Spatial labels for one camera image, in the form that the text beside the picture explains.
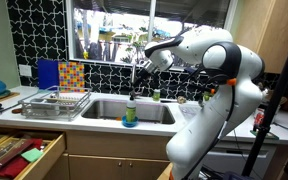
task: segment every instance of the blue dish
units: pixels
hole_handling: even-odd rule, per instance
[[[122,117],[122,124],[125,126],[125,127],[134,127],[137,125],[137,122],[138,122],[138,117],[135,116],[135,119],[133,122],[127,122],[126,121],[126,116],[123,116]]]

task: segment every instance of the window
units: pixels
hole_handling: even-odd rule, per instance
[[[70,59],[141,64],[147,42],[198,25],[229,30],[236,1],[69,0]],[[191,66],[176,56],[174,60],[175,66]]]

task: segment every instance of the dish soap bottle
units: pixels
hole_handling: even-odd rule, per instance
[[[133,122],[136,116],[136,102],[131,95],[130,100],[126,103],[126,121]]]

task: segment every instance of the black and white tile backsplash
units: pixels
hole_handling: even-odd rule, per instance
[[[65,0],[6,0],[13,35],[17,64],[32,66],[31,78],[20,76],[21,84],[38,86],[37,60],[40,58],[67,61],[68,43]],[[85,86],[94,92],[128,94],[131,67],[90,62],[85,64]],[[174,99],[179,95],[195,100],[200,92],[194,85],[179,84],[188,76],[183,72],[161,72],[143,82],[144,96],[151,96],[154,88],[161,89],[161,97]],[[279,75],[266,73],[261,81],[274,88]]]

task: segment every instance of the faucet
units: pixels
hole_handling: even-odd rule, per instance
[[[132,91],[130,92],[130,95],[133,96],[134,98],[142,95],[144,91],[144,87],[140,87],[140,91],[135,92],[135,87],[134,87],[135,82],[136,82],[136,65],[134,64],[131,69],[131,87],[130,87],[132,89]]]

